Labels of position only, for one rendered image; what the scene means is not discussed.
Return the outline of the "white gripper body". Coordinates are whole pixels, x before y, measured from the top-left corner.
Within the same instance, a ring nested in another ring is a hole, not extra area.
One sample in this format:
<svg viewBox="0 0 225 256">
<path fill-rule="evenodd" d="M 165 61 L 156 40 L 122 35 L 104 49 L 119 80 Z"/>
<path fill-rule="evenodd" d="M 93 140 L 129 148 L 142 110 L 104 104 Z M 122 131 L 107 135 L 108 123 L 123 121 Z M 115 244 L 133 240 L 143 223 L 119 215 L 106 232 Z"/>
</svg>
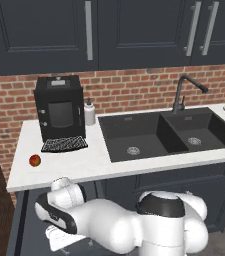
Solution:
<svg viewBox="0 0 225 256">
<path fill-rule="evenodd" d="M 68 234 L 53 225 L 46 228 L 45 235 L 49 240 L 50 249 L 53 252 L 85 239 L 83 235 Z"/>
</svg>

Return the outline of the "wide dark wall cupboard door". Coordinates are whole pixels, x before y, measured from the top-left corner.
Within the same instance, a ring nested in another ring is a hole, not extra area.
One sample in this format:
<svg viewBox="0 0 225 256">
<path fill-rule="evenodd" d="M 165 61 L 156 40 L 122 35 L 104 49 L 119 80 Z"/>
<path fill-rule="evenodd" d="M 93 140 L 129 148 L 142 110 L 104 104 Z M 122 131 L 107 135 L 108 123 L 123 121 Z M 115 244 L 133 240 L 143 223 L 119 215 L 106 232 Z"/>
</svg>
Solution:
<svg viewBox="0 0 225 256">
<path fill-rule="evenodd" d="M 85 1 L 92 5 L 92 61 Z M 97 69 L 97 0 L 0 0 L 0 76 Z"/>
</svg>

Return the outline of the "red apple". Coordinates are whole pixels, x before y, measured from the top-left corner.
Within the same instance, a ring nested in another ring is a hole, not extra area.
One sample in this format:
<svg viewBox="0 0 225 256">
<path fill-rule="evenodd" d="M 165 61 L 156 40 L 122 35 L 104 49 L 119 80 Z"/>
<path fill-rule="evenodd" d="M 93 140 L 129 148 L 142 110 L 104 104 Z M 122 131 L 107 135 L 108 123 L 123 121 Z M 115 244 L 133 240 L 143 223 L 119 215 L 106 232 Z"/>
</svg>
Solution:
<svg viewBox="0 0 225 256">
<path fill-rule="evenodd" d="M 34 154 L 29 158 L 29 164 L 32 167 L 37 167 L 41 164 L 41 158 L 38 154 Z"/>
</svg>

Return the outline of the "dark drawer front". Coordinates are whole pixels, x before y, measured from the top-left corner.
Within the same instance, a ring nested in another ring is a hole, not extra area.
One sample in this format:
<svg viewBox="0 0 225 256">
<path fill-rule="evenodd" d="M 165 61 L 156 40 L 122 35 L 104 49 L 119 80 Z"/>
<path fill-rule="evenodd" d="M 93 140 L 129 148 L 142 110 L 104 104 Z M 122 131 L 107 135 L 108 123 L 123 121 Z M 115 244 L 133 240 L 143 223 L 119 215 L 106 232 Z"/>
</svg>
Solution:
<svg viewBox="0 0 225 256">
<path fill-rule="evenodd" d="M 50 250 L 45 235 L 48 224 L 37 217 L 34 208 L 37 197 L 49 191 L 49 188 L 41 188 L 16 193 L 17 205 L 6 256 L 98 256 L 99 246 L 90 239 L 56 252 Z"/>
</svg>

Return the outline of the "white soap dispenser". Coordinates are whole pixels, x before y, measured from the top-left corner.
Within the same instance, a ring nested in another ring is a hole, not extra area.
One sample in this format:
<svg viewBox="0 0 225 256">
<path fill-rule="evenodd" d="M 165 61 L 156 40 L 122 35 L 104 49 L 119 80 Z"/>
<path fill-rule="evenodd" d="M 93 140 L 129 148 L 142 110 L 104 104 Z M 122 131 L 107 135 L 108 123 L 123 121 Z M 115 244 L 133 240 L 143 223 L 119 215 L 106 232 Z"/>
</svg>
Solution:
<svg viewBox="0 0 225 256">
<path fill-rule="evenodd" d="M 87 102 L 84 104 L 85 112 L 85 125 L 91 126 L 95 124 L 95 106 L 91 102 L 90 98 L 87 98 Z"/>
</svg>

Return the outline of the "black double sink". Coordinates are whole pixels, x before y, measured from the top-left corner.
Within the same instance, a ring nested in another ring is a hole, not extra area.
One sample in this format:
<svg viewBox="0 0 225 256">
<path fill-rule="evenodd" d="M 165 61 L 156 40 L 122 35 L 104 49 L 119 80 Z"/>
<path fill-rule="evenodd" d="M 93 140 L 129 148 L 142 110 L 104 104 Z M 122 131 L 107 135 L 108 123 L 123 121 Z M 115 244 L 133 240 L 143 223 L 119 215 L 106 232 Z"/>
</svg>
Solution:
<svg viewBox="0 0 225 256">
<path fill-rule="evenodd" d="M 225 121 L 208 107 L 98 120 L 111 162 L 225 148 Z"/>
</svg>

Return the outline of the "dark panel under sink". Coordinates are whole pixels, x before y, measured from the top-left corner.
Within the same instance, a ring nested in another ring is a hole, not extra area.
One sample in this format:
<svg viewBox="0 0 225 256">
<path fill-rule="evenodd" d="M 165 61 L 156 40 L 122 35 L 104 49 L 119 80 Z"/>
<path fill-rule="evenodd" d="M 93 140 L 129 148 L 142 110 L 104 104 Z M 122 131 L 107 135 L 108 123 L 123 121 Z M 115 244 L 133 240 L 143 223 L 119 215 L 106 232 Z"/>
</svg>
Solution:
<svg viewBox="0 0 225 256">
<path fill-rule="evenodd" d="M 225 162 L 181 169 L 151 172 L 132 176 L 110 178 L 101 182 L 106 195 L 117 188 L 126 192 L 144 190 L 148 187 L 164 186 L 180 182 L 225 177 Z"/>
</svg>

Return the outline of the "black coffee machine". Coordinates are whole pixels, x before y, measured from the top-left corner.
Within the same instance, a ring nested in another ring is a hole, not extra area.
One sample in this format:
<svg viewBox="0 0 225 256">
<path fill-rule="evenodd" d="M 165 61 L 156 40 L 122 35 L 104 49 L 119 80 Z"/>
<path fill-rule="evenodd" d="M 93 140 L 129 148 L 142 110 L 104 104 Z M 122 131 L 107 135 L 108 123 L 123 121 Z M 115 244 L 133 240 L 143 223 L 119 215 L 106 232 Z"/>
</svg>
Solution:
<svg viewBox="0 0 225 256">
<path fill-rule="evenodd" d="M 83 88 L 78 75 L 39 77 L 34 90 L 43 153 L 87 147 Z"/>
</svg>

